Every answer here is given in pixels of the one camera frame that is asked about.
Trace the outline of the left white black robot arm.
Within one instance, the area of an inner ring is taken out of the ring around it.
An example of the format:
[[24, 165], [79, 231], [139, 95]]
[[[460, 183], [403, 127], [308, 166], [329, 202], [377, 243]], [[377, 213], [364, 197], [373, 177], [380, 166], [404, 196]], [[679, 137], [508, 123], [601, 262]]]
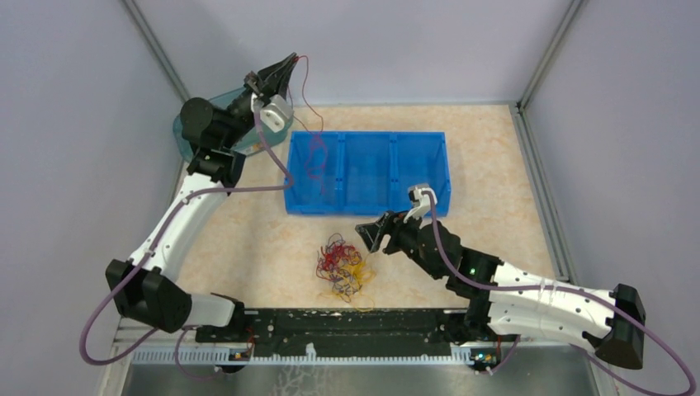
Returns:
[[118, 313], [152, 328], [173, 333], [184, 327], [210, 326], [225, 340], [241, 339], [248, 320], [236, 301], [222, 295], [193, 295], [177, 285], [184, 260], [209, 218], [238, 185], [245, 155], [234, 146], [255, 131], [279, 133], [290, 126], [287, 100], [291, 75], [299, 60], [282, 61], [250, 72], [243, 90], [227, 106], [201, 97], [187, 100], [179, 120], [182, 139], [193, 157], [181, 190], [154, 231], [125, 261], [106, 269], [110, 298]]

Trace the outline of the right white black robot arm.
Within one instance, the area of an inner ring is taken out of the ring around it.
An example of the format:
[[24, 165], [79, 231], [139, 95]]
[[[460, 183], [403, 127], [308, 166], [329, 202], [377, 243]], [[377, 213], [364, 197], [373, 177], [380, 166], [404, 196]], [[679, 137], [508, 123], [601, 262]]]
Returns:
[[580, 347], [623, 369], [643, 367], [644, 333], [632, 321], [644, 323], [646, 311], [630, 285], [596, 290], [547, 279], [464, 247], [442, 224], [425, 225], [405, 212], [387, 211], [355, 230], [369, 252], [402, 252], [468, 299], [464, 328], [475, 340], [541, 337]]

